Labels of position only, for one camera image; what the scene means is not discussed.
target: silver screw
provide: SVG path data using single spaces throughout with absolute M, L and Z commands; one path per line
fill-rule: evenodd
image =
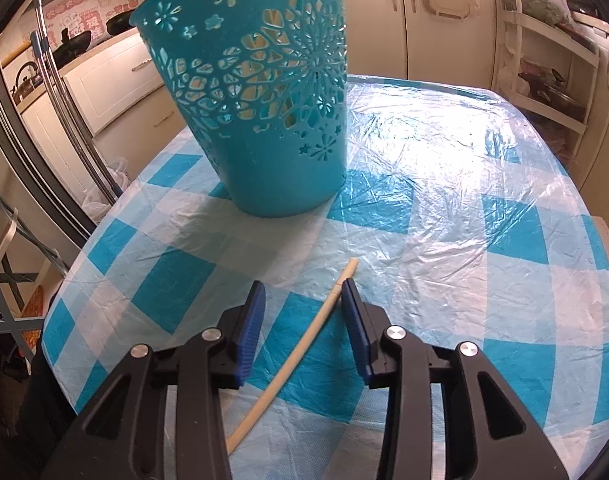
M 202 333 L 202 339 L 205 341 L 217 341 L 220 337 L 222 337 L 222 332 L 217 328 L 207 328 Z
M 149 347 L 147 345 L 139 344 L 131 348 L 131 356 L 136 359 L 145 357 L 149 353 Z
M 386 330 L 386 335 L 391 339 L 404 339 L 404 336 L 407 335 L 407 331 L 401 326 L 392 325 Z
M 465 341 L 460 345 L 460 352 L 462 352 L 463 355 L 466 355 L 466 357 L 473 357 L 478 353 L 478 347 L 471 341 Z

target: plastic tablecloth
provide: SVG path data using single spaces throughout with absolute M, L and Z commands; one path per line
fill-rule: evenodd
M 350 77 L 347 103 L 346 183 L 307 214 L 237 210 L 188 130 L 152 161 L 48 315 L 44 350 L 66 397 L 79 411 L 131 346 L 184 343 L 259 279 L 251 378 L 222 394 L 230 432 L 356 256 L 363 298 L 425 342 L 477 343 L 577 478 L 609 437 L 609 261 L 571 179 L 492 92 Z M 335 312 L 230 457 L 233 477 L 373 479 L 386 400 L 361 382 Z M 437 390 L 437 478 L 439 404 Z

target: black frying pan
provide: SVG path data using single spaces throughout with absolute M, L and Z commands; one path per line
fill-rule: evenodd
M 122 34 L 127 30 L 134 28 L 133 25 L 129 25 L 129 18 L 133 13 L 132 10 L 127 10 L 126 12 L 120 12 L 120 14 L 116 14 L 113 18 L 108 20 L 107 22 L 107 32 L 111 36 L 117 36 L 118 34 Z
M 62 30 L 62 44 L 54 51 L 56 67 L 61 69 L 66 64 L 72 62 L 76 57 L 84 54 L 91 44 L 91 31 L 85 30 L 69 38 L 69 30 Z

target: teal trash bin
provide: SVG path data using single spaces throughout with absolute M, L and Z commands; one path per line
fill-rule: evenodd
M 310 210 L 344 182 L 343 0 L 146 0 L 131 16 L 241 210 Z

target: blue gripper pad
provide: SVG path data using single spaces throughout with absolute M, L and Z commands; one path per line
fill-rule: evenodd
M 247 309 L 246 319 L 237 338 L 234 376 L 240 386 L 244 384 L 251 373 L 266 303 L 267 292 L 265 286 L 260 282 L 255 282 L 244 304 L 244 308 Z
M 370 384 L 373 378 L 371 367 L 371 353 L 369 350 L 369 339 L 364 329 L 362 317 L 357 307 L 359 296 L 355 298 L 349 285 L 349 281 L 342 284 L 342 314 L 347 323 L 348 338 L 351 341 L 351 350 L 357 372 L 364 380 L 364 384 Z

